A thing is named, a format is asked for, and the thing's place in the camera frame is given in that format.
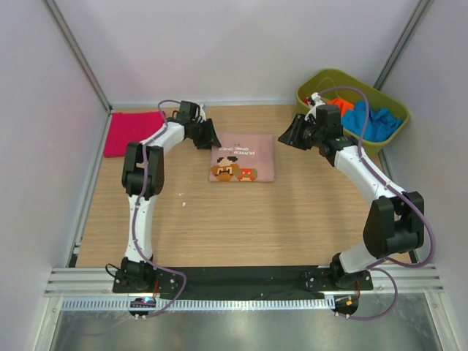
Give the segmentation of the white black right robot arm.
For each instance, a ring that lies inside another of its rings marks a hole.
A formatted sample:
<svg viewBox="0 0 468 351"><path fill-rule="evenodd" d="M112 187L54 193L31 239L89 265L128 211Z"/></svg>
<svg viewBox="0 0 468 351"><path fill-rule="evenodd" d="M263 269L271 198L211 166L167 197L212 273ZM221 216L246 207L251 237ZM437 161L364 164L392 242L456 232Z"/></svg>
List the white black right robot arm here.
<svg viewBox="0 0 468 351"><path fill-rule="evenodd" d="M336 289L353 288L371 265L423 245L423 197L395 185L372 164L354 137L344 135L337 107L320 105L307 114L296 114L278 141L304 151L318 148L369 203L363 240L331 260L328 276Z"/></svg>

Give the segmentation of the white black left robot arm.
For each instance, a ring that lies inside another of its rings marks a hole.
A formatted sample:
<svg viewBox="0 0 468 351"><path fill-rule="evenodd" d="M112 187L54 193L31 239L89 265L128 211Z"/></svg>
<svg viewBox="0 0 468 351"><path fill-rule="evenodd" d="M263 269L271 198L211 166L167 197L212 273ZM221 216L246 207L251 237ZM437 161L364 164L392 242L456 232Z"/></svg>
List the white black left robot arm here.
<svg viewBox="0 0 468 351"><path fill-rule="evenodd" d="M129 202L129 239L114 291L148 292L156 284L151 243L153 213L165 182L165 155L185 139L198 149L220 146L213 121L195 102L175 101L178 109L140 142L127 145L121 182Z"/></svg>

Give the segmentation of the dusty pink t shirt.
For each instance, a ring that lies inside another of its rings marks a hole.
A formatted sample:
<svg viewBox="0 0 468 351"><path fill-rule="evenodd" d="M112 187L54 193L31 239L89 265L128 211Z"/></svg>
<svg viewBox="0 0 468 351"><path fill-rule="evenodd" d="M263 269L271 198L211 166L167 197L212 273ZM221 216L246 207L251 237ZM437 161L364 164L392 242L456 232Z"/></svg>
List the dusty pink t shirt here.
<svg viewBox="0 0 468 351"><path fill-rule="evenodd" d="M211 149L209 181L274 182L273 135L224 132L218 138L221 146Z"/></svg>

